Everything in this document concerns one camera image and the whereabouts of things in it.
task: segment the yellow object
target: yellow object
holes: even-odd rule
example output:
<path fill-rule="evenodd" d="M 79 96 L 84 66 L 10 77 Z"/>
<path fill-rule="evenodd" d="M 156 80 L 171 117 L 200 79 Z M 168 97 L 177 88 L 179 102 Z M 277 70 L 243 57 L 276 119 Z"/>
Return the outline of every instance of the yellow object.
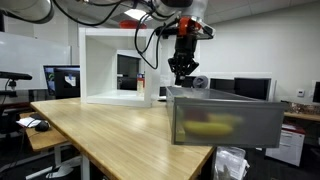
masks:
<path fill-rule="evenodd" d="M 224 123 L 185 121 L 185 131 L 201 136 L 223 136 L 233 132 L 232 126 Z"/>
<path fill-rule="evenodd" d="M 207 115 L 209 122 L 214 123 L 223 123 L 223 124 L 229 124 L 229 125 L 236 125 L 242 123 L 242 118 L 230 114 L 213 114 L 209 113 Z"/>

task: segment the wooden tabletop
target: wooden tabletop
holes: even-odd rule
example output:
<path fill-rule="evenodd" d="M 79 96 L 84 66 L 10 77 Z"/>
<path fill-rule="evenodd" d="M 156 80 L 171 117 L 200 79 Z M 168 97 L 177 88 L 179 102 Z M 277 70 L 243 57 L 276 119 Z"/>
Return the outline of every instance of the wooden tabletop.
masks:
<path fill-rule="evenodd" d="M 136 108 L 75 98 L 31 106 L 110 179 L 195 179 L 213 152 L 171 144 L 165 103 Z"/>
<path fill-rule="evenodd" d="M 313 114 L 298 114 L 298 113 L 290 113 L 285 112 L 284 115 L 286 117 L 298 118 L 308 121 L 318 121 L 320 122 L 320 115 L 313 115 Z"/>
<path fill-rule="evenodd" d="M 20 114 L 20 118 L 29 117 L 31 114 L 33 113 Z M 42 151 L 68 142 L 67 139 L 52 126 L 46 132 L 38 132 L 34 128 L 27 128 L 26 134 L 34 151 Z"/>

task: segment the white box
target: white box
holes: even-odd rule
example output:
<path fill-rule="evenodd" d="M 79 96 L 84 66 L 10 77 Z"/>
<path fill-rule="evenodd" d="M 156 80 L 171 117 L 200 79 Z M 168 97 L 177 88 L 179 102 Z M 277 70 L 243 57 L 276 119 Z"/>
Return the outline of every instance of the white box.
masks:
<path fill-rule="evenodd" d="M 146 46 L 152 31 L 139 31 L 140 49 Z M 150 107 L 152 100 L 158 97 L 160 71 L 153 70 L 142 59 L 140 73 L 145 73 L 144 96 L 139 96 L 137 91 L 117 89 L 117 52 L 135 51 L 134 35 L 133 29 L 79 29 L 82 102 Z M 155 44 L 152 40 L 144 53 L 153 65 L 156 62 Z"/>

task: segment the computer mouse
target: computer mouse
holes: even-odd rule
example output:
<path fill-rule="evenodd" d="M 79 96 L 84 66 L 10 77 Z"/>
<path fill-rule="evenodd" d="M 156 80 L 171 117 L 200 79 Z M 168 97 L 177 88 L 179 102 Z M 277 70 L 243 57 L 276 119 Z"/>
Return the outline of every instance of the computer mouse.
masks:
<path fill-rule="evenodd" d="M 50 125 L 47 121 L 41 121 L 38 125 L 36 125 L 35 130 L 40 132 L 48 131 Z"/>

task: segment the gray metal bin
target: gray metal bin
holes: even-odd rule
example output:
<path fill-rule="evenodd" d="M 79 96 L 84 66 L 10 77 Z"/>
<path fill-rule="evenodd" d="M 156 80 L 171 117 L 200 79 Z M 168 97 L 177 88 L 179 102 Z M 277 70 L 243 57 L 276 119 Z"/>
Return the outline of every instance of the gray metal bin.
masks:
<path fill-rule="evenodd" d="M 173 144 L 278 147 L 285 108 L 216 90 L 167 87 Z"/>

